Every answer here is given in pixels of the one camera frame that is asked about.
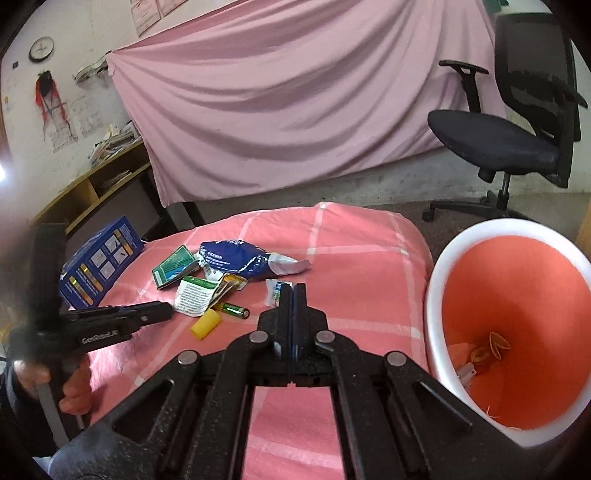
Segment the chair caster wheel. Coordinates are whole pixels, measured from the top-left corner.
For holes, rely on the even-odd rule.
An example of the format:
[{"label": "chair caster wheel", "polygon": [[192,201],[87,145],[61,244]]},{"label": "chair caster wheel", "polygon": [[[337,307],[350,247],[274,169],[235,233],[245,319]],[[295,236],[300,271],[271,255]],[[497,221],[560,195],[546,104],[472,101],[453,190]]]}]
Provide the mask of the chair caster wheel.
[{"label": "chair caster wheel", "polygon": [[433,219],[435,218],[435,210],[425,210],[422,214],[421,214],[421,218],[423,219],[423,222],[432,222]]}]

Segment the clock face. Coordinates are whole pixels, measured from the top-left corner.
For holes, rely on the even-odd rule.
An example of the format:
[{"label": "clock face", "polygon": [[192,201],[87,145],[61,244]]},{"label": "clock face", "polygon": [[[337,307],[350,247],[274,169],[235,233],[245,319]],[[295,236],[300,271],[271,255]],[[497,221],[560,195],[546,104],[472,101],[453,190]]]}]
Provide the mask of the clock face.
[{"label": "clock face", "polygon": [[37,40],[29,51],[29,59],[34,63],[39,63],[49,58],[53,51],[54,43],[50,37],[42,37]]}]

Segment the yellow cylinder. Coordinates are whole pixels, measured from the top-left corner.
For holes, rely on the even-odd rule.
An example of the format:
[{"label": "yellow cylinder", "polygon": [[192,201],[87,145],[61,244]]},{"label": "yellow cylinder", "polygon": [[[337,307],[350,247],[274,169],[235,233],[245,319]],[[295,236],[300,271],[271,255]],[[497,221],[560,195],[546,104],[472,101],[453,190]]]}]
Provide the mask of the yellow cylinder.
[{"label": "yellow cylinder", "polygon": [[191,327],[191,332],[193,332],[198,340],[203,340],[221,321],[222,319],[217,312],[209,309],[197,322],[195,322],[195,325]]}]

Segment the black sleeve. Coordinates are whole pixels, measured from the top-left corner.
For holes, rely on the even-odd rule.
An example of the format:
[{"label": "black sleeve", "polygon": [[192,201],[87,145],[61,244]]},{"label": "black sleeve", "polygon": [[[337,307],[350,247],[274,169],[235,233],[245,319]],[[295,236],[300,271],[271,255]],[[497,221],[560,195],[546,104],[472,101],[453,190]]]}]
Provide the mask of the black sleeve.
[{"label": "black sleeve", "polygon": [[38,401],[27,395],[9,362],[0,375],[0,410],[12,424],[23,447],[34,457],[52,456],[57,446]]}]

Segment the chair base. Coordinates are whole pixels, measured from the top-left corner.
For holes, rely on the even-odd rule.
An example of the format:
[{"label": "chair base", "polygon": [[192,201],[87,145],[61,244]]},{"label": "chair base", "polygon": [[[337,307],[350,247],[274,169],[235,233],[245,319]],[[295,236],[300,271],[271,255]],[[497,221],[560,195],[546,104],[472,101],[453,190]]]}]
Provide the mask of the chair base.
[{"label": "chair base", "polygon": [[506,207],[506,202],[499,202],[497,196],[490,190],[486,194],[486,197],[480,199],[479,203],[458,202],[455,200],[436,200],[431,202],[429,209],[425,210],[421,215],[423,221],[432,222],[435,219],[435,210],[437,209],[469,213],[470,215],[475,215],[477,217],[484,218],[485,220],[492,220],[495,218],[520,218],[522,220],[534,221],[522,213],[508,209]]}]

